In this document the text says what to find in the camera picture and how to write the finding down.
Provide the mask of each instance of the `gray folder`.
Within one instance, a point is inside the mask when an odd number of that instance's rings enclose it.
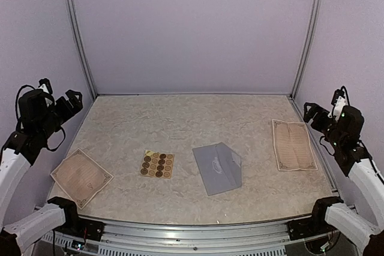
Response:
[[[241,187],[241,157],[224,143],[192,149],[208,195]]]

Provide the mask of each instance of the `vertical metal post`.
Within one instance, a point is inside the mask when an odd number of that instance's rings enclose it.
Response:
[[[72,27],[73,38],[76,43],[77,52],[79,53],[80,63],[82,65],[82,70],[84,72],[86,84],[89,89],[89,93],[93,100],[97,97],[97,91],[94,83],[94,79],[92,77],[91,69],[89,68],[88,61],[85,55],[85,49],[82,41],[82,37],[80,34],[79,24],[77,22],[76,10],[74,5],[74,0],[65,0],[67,5],[68,14],[70,17],[70,24]]]
[[[307,34],[305,36],[304,47],[300,57],[299,68],[296,73],[295,83],[293,85],[292,93],[291,93],[293,100],[295,100],[298,94],[300,84],[302,82],[302,78],[304,75],[305,67],[307,66],[308,57],[309,57],[312,42],[313,42],[314,32],[316,29],[317,17],[319,16],[320,4],[321,4],[321,0],[312,1],[310,21],[308,24]]]

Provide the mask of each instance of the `table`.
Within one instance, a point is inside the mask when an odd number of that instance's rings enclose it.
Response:
[[[151,224],[235,224],[310,213],[331,196],[318,171],[278,171],[272,119],[299,121],[275,95],[98,97],[69,153],[81,148],[114,179],[79,213]],[[242,156],[242,187],[207,196],[192,148],[224,142]],[[140,175],[145,150],[175,154],[171,179]],[[54,184],[49,197],[66,195]]]

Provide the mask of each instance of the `wall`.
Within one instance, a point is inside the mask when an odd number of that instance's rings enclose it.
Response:
[[[61,162],[91,98],[80,69],[64,0],[0,0],[0,143],[4,143],[16,125],[14,101],[24,84],[38,86],[41,78],[52,83],[54,97],[68,89],[81,91],[84,109],[63,125],[67,139],[55,153],[44,150],[17,188],[6,214],[6,223],[31,213],[45,202],[52,186],[50,172]],[[55,135],[55,147],[61,141]]]
[[[101,94],[288,94],[312,0],[75,2]]]
[[[297,102],[328,109],[336,88],[345,85],[351,105],[365,117],[362,140],[384,171],[384,1],[322,0],[319,21]],[[332,157],[338,186],[348,203],[373,219],[357,187],[343,176]]]

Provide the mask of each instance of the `beige table surface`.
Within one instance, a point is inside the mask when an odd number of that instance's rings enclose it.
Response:
[[[82,215],[156,224],[228,224],[310,213],[332,195],[318,171],[278,171],[272,119],[298,121],[284,96],[98,97],[70,149],[114,179]],[[192,148],[224,142],[242,156],[242,187],[207,196]],[[141,176],[145,149],[175,154],[171,179]],[[65,197],[57,184],[50,197]]]

